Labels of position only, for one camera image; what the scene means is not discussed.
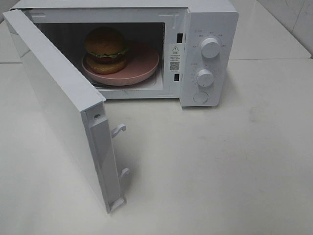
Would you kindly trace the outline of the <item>round white door button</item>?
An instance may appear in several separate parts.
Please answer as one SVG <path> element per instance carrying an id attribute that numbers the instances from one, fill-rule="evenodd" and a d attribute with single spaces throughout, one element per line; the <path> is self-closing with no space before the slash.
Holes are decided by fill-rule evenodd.
<path id="1" fill-rule="evenodd" d="M 205 104 L 208 101 L 208 94 L 206 92 L 197 92 L 193 100 L 199 104 Z"/>

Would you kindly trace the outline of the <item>pink round plate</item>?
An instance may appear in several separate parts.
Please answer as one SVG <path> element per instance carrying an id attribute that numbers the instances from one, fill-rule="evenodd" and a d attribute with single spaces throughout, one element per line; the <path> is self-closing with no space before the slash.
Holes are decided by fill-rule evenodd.
<path id="1" fill-rule="evenodd" d="M 98 74 L 92 71 L 86 62 L 86 56 L 81 64 L 92 80 L 109 86 L 134 85 L 148 79 L 157 70 L 159 53 L 150 45 L 142 42 L 129 42 L 130 50 L 126 54 L 127 64 L 122 70 L 111 74 Z"/>

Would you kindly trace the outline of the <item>white microwave door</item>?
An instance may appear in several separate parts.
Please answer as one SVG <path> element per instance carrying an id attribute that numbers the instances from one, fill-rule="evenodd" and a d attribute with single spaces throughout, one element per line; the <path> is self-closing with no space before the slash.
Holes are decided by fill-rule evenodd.
<path id="1" fill-rule="evenodd" d="M 125 202 L 105 98 L 20 10 L 4 13 L 11 38 L 46 120 L 107 212 Z"/>

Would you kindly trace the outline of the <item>toy hamburger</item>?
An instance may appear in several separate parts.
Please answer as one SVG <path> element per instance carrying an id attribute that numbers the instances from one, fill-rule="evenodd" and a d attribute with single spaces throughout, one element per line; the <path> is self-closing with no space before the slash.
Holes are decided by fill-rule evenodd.
<path id="1" fill-rule="evenodd" d="M 97 74 L 112 74 L 127 65 L 128 43 L 122 33 L 111 27 L 98 27 L 84 40 L 86 64 Z"/>

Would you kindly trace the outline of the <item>glass microwave turntable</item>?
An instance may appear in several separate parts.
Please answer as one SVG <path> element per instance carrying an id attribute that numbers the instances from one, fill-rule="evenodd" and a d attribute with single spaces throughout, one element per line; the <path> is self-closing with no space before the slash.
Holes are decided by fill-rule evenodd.
<path id="1" fill-rule="evenodd" d="M 101 83 L 99 83 L 99 82 L 97 82 L 91 78 L 88 78 L 88 80 L 94 86 L 100 87 L 100 88 L 105 88 L 105 89 L 145 89 L 145 88 L 150 88 L 150 87 L 155 86 L 157 84 L 158 78 L 157 78 L 157 73 L 155 72 L 152 76 L 145 79 L 144 81 L 141 81 L 139 83 L 132 84 L 132 85 L 126 85 L 126 86 L 105 85 L 105 84 L 101 84 Z"/>

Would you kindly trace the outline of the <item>lower white timer knob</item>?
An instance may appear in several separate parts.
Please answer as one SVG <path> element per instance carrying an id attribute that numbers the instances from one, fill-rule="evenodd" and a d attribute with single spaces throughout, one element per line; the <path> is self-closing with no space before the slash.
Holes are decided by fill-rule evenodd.
<path id="1" fill-rule="evenodd" d="M 200 87 L 209 87 L 214 82 L 214 75 L 211 71 L 202 69 L 197 73 L 196 80 Z"/>

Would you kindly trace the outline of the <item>white warning label sticker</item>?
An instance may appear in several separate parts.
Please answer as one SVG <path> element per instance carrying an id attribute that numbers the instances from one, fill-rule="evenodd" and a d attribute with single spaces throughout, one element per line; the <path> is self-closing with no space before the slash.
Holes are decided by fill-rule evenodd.
<path id="1" fill-rule="evenodd" d="M 168 65 L 170 72 L 179 72 L 180 64 L 182 59 L 182 45 L 181 44 L 170 44 L 168 51 Z"/>

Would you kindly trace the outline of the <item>white microwave oven body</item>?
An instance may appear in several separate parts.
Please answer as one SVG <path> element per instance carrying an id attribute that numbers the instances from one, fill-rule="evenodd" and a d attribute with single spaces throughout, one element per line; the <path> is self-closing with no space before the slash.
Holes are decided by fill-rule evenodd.
<path id="1" fill-rule="evenodd" d="M 92 85 L 105 100 L 178 98 L 183 107 L 219 103 L 239 16 L 227 0 L 22 0 L 12 10 L 26 14 L 87 80 L 81 64 L 83 40 L 94 28 L 112 27 L 127 40 L 149 44 L 159 52 L 155 86 L 105 89 Z M 221 49 L 217 56 L 205 58 L 200 43 L 210 36 L 220 41 Z M 170 72 L 169 45 L 176 43 L 183 49 L 180 71 Z M 214 75 L 209 87 L 197 84 L 202 69 Z M 208 94 L 205 104 L 193 100 L 197 92 Z"/>

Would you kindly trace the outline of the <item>upper white round knob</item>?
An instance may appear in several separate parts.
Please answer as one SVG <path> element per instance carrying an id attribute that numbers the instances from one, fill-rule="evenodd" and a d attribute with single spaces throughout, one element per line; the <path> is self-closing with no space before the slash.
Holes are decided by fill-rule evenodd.
<path id="1" fill-rule="evenodd" d="M 213 36 L 207 37 L 200 43 L 201 54 L 205 58 L 213 58 L 220 53 L 220 41 Z"/>

